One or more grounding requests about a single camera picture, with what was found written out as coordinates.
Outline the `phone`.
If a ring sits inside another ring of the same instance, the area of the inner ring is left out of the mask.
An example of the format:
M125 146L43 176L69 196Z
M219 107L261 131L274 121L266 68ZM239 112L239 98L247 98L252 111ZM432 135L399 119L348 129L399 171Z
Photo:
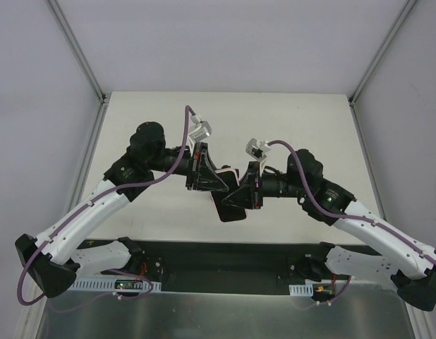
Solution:
M228 191L211 193L214 206L219 220L224 223L245 220L246 210L242 207L231 205L226 198L239 188L238 170L230 167L223 167L217 170L217 176L228 186Z

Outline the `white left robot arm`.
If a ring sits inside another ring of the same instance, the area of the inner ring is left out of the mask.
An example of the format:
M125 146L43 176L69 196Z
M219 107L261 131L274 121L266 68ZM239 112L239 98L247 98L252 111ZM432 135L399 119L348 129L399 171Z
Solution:
M142 251L127 237L82 254L80 244L105 220L133 202L150 186L173 174L186 177L194 191L226 193L230 186L217 175L205 151L212 129L207 121L185 125L182 144L166 147L161 124L145 122L130 137L124 153L82 202L36 237L21 235L15 242L22 276L30 275L47 298L63 294L78 278L110 269L137 273Z

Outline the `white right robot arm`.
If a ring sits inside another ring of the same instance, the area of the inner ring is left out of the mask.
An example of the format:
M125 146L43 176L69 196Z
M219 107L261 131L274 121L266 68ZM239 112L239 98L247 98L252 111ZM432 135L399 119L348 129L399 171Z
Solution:
M299 269L311 280L330 274L371 280L393 289L422 311L436 306L436 248L398 230L366 208L351 192L323 177L323 165L306 149L291 150L286 173L260 172L251 162L237 190L222 204L259 209L264 198L295 198L307 215L359 239L376 255L326 244L325 254L305 260Z

